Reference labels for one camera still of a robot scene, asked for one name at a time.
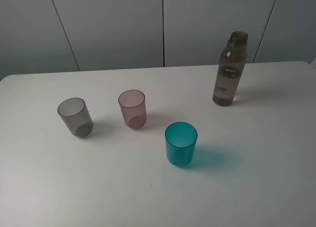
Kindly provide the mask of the pink translucent plastic cup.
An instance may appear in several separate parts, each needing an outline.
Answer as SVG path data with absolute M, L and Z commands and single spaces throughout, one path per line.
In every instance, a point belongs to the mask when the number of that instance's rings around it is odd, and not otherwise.
M 120 94 L 118 103 L 125 124 L 131 129 L 142 128 L 147 121 L 145 94 L 136 89 Z

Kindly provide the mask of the teal translucent plastic cup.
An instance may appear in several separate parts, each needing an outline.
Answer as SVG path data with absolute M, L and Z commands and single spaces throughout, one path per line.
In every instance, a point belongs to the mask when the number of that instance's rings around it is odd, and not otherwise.
M 188 165 L 193 158 L 198 133 L 186 122 L 175 122 L 165 130 L 166 156 L 168 161 L 179 167 Z

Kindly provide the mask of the brown transparent water bottle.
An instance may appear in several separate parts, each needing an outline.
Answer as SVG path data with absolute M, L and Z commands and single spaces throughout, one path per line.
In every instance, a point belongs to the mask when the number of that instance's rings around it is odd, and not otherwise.
M 212 97 L 219 106 L 227 107 L 233 102 L 248 56 L 247 40 L 247 33 L 232 32 L 221 53 Z

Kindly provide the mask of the grey translucent plastic cup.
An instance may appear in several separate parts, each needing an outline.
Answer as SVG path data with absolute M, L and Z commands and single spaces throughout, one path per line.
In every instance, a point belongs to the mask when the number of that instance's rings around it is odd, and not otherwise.
M 93 121 L 84 99 L 69 98 L 58 106 L 57 112 L 74 136 L 84 138 L 92 132 Z

